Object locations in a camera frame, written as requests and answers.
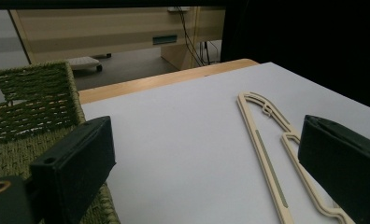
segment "beige plastic hanger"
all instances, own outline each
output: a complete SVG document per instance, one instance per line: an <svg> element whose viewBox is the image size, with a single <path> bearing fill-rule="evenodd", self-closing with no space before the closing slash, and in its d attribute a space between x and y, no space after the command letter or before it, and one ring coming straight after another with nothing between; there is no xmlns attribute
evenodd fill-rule
<svg viewBox="0 0 370 224"><path fill-rule="evenodd" d="M342 208L328 207L324 204L322 198L316 191L314 183L312 182L312 179L310 178L307 170L299 163L297 156L291 147L290 140L299 145L300 135L284 118L284 116L282 116L278 109L263 96L249 91L240 92L237 98L237 102L249 129L249 134L257 151L261 166L263 167L263 173L274 199L281 223L293 223L292 216L288 205L285 202L284 194L278 183L278 179L276 177L272 163L269 160L266 149L264 148L262 138L259 134L257 126L255 125L247 102L253 102L257 105L260 105L264 114L269 117L273 117L278 125L284 130L284 133L281 136L281 142L286 148L286 151L288 152L292 160L292 164L294 165L298 175L302 179L302 182L304 183L304 186L307 189L307 192L312 202L315 204L316 208L327 217L336 217L341 224L354 224L354 221L345 213Z"/></svg>

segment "woven basket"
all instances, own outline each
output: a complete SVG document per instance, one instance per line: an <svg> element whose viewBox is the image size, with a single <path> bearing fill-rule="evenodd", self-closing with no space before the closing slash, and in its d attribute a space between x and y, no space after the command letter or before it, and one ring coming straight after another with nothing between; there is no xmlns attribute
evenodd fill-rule
<svg viewBox="0 0 370 224"><path fill-rule="evenodd" d="M66 61L0 70L0 177L30 176L29 163L85 121ZM81 223L118 224L105 183Z"/></svg>

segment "gray floor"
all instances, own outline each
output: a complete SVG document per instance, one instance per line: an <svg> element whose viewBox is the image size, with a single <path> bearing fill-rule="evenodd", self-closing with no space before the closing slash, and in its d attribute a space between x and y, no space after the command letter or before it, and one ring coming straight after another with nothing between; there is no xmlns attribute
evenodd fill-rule
<svg viewBox="0 0 370 224"><path fill-rule="evenodd" d="M210 61L218 63L221 56L221 41L208 42L208 51ZM206 50L203 52L203 58L206 61ZM175 66L161 57L160 48L111 55L110 58L105 55L95 57L103 65L102 72L96 72L95 68L74 71L75 83L79 91L177 71Z"/></svg>

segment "white table surface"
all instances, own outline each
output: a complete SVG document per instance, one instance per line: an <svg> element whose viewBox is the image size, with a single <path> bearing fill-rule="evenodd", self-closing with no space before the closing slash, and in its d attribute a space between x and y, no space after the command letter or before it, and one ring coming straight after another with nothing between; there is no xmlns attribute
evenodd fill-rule
<svg viewBox="0 0 370 224"><path fill-rule="evenodd" d="M86 119L111 116L117 164L107 183L122 224L279 223L236 103L241 91L269 99L299 133L314 115L370 139L370 107L273 63L82 105ZM294 222L338 223L309 200L279 126L249 108Z"/></svg>

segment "white wall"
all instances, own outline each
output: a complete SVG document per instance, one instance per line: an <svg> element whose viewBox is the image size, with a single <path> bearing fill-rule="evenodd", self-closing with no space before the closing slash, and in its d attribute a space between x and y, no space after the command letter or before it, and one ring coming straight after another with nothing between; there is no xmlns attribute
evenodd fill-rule
<svg viewBox="0 0 370 224"><path fill-rule="evenodd" d="M6 10L0 10L0 69L24 66L28 61Z"/></svg>

